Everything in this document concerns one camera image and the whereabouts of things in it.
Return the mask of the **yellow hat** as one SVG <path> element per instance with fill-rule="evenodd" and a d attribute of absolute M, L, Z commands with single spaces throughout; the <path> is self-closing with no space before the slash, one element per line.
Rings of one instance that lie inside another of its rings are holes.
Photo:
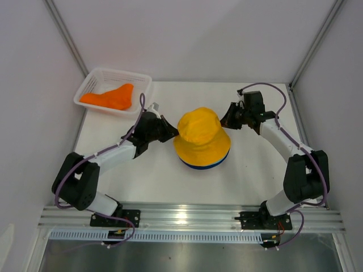
<path fill-rule="evenodd" d="M 174 149 L 179 159 L 191 168 L 213 168 L 229 154 L 231 139 L 217 114 L 209 108 L 201 107 L 184 114 L 177 130 Z"/>

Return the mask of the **orange hat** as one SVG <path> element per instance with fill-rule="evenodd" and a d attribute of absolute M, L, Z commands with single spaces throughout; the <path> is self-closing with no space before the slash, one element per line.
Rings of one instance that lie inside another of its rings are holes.
<path fill-rule="evenodd" d="M 85 104 L 123 111 L 129 109 L 132 106 L 133 89 L 134 86 L 130 83 L 127 83 L 117 89 L 101 94 L 84 94 L 79 101 Z"/>

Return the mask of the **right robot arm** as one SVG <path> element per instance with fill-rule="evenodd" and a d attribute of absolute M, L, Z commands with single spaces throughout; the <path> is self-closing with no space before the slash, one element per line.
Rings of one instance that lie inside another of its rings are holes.
<path fill-rule="evenodd" d="M 239 100 L 232 102 L 221 120 L 224 128 L 239 130 L 247 125 L 268 141 L 286 162 L 282 191 L 261 204 L 259 224 L 266 229 L 279 222 L 279 215 L 301 205 L 325 204 L 329 183 L 328 156 L 297 141 L 279 120 L 278 113 L 267 111 L 259 91 L 238 90 Z"/>

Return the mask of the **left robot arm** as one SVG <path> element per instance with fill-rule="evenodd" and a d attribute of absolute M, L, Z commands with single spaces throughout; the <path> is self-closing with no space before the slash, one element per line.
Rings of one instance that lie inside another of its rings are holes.
<path fill-rule="evenodd" d="M 110 169 L 139 157 L 154 141 L 166 142 L 179 135 L 163 115 L 147 110 L 120 141 L 92 155 L 69 153 L 52 185 L 54 202 L 60 209 L 71 207 L 103 214 L 110 227 L 118 226 L 123 214 L 119 203 L 98 191 L 99 177 Z"/>

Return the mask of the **white plastic basket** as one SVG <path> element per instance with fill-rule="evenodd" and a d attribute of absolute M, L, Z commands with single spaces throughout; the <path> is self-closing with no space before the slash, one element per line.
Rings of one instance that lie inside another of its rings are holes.
<path fill-rule="evenodd" d="M 133 85 L 131 95 L 131 106 L 128 109 L 118 110 L 98 105 L 81 102 L 81 97 L 85 94 L 103 94 L 107 91 L 115 90 L 127 83 Z M 108 68 L 93 69 L 75 93 L 73 102 L 91 111 L 97 111 L 114 116 L 130 117 L 140 112 L 140 94 L 143 93 L 148 99 L 151 95 L 152 78 L 145 74 L 133 73 Z"/>

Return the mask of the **aluminium mounting rail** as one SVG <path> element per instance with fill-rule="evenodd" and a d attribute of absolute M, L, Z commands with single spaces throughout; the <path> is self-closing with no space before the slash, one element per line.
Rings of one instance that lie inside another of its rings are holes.
<path fill-rule="evenodd" d="M 200 231 L 240 232 L 241 224 L 235 219 L 242 211 L 256 211 L 257 206 L 241 205 L 188 205 L 172 203 L 137 203 L 123 205 L 126 210 L 139 210 L 139 230 L 145 231 Z M 340 212 L 323 207 L 303 207 L 303 213 L 294 212 L 293 231 L 303 226 L 304 233 L 344 233 Z M 89 228 L 91 213 L 77 209 L 60 210 L 55 206 L 43 208 L 39 228 Z"/>

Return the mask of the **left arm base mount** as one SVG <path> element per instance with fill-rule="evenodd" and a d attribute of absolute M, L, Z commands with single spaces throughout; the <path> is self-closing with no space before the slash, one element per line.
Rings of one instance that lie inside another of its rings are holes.
<path fill-rule="evenodd" d="M 101 215 L 94 213 L 90 219 L 91 227 L 108 227 L 108 228 L 135 228 L 139 227 L 141 219 L 140 210 L 118 209 L 112 215 Z"/>

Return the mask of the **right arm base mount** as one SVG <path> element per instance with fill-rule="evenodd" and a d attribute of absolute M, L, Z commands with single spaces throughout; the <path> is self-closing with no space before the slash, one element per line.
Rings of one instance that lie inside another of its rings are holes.
<path fill-rule="evenodd" d="M 292 230 L 292 220 L 287 214 L 270 216 L 258 211 L 242 211 L 234 218 L 243 230 Z"/>

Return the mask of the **right corner frame profile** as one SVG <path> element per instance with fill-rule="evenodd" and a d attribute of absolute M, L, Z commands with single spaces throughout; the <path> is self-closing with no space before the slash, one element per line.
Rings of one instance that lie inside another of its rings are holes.
<path fill-rule="evenodd" d="M 304 55 L 302 61 L 300 62 L 297 71 L 294 73 L 290 83 L 289 88 L 293 91 L 296 87 L 301 76 L 304 74 L 308 68 L 310 62 L 313 60 L 314 56 L 318 52 L 320 46 L 322 45 L 324 39 L 329 33 L 331 27 L 333 26 L 335 20 L 341 13 L 344 5 L 347 3 L 345 0 L 335 0 L 329 9 L 327 15 L 325 16 L 323 23 L 319 27 L 317 33 L 315 34 L 313 41 L 311 42 L 306 54 Z"/>

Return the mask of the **corner frame profile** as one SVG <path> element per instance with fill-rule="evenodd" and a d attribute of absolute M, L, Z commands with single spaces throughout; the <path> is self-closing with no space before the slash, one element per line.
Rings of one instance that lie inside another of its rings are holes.
<path fill-rule="evenodd" d="M 77 68 L 85 78 L 89 73 L 88 68 L 86 67 L 86 64 L 76 46 L 76 43 L 74 42 L 74 39 L 71 36 L 71 33 L 68 30 L 68 27 L 65 24 L 65 21 L 62 18 L 61 13 L 59 12 L 56 3 L 53 0 L 43 0 L 43 4 L 47 8 L 50 17 L 58 29 L 60 36 L 69 50 L 69 53 L 73 58 Z"/>
<path fill-rule="evenodd" d="M 322 45 L 324 39 L 329 33 L 331 27 L 333 26 L 335 20 L 341 13 L 344 5 L 347 3 L 345 0 L 335 0 L 329 9 L 327 15 L 325 16 L 323 23 L 319 27 L 317 33 L 315 34 L 313 41 L 311 42 L 306 54 L 304 55 L 302 61 L 300 62 L 297 71 L 294 73 L 290 83 L 289 88 L 293 91 L 296 87 L 301 76 L 304 74 L 308 68 L 310 62 L 313 60 L 314 56 L 318 52 L 320 46 Z"/>

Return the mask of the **left corner frame profile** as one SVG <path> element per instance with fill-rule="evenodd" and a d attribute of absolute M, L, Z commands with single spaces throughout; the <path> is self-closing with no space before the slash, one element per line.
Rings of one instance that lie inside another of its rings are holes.
<path fill-rule="evenodd" d="M 65 24 L 65 21 L 62 18 L 61 13 L 59 12 L 56 3 L 53 0 L 43 0 L 43 4 L 47 8 L 50 17 L 58 29 L 60 36 L 69 50 L 69 53 L 73 58 L 77 68 L 85 78 L 89 73 L 88 68 L 86 67 L 86 64 L 76 46 L 76 43 L 74 42 L 74 39 L 71 36 L 71 33 L 68 30 L 68 27 Z"/>

